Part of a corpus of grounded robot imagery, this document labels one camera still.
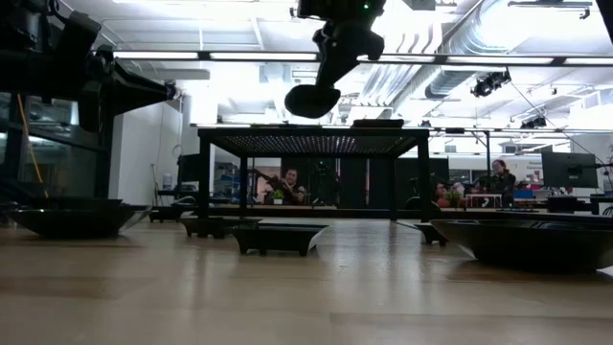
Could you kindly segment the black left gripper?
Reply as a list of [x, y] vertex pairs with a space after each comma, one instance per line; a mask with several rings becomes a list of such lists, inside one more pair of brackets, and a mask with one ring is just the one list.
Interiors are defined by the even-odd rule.
[[[110, 75], [113, 62], [113, 47], [102, 45], [91, 51], [102, 25], [87, 14], [73, 11], [65, 21], [61, 35], [61, 69], [79, 106], [79, 125], [86, 131], [97, 132], [102, 122], [104, 99], [103, 83]], [[121, 63], [116, 63], [114, 72], [127, 84], [164, 91], [128, 91], [115, 100], [115, 114], [172, 100], [174, 83], [162, 83], [134, 73]]]

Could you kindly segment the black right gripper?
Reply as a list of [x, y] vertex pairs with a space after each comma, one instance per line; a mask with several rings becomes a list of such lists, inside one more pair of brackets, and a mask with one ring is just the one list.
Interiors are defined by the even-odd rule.
[[357, 22], [326, 22], [313, 35], [313, 42], [321, 54], [317, 87], [333, 87], [358, 65], [358, 57], [378, 60], [385, 45], [370, 26]]

